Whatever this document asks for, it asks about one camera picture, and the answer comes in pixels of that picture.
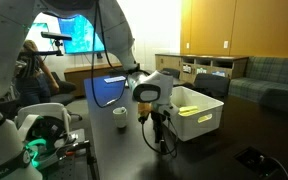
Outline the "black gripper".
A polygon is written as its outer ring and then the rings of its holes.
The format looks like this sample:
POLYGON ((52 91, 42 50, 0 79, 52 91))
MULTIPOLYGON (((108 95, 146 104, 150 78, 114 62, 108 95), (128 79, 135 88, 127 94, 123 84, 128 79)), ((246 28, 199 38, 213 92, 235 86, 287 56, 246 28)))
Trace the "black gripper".
POLYGON ((160 133, 160 129, 162 127, 162 123, 165 121, 166 117, 163 114, 157 113, 155 111, 151 112, 151 119, 153 121, 153 130, 155 131, 155 143, 160 143, 162 140, 162 134, 160 133))

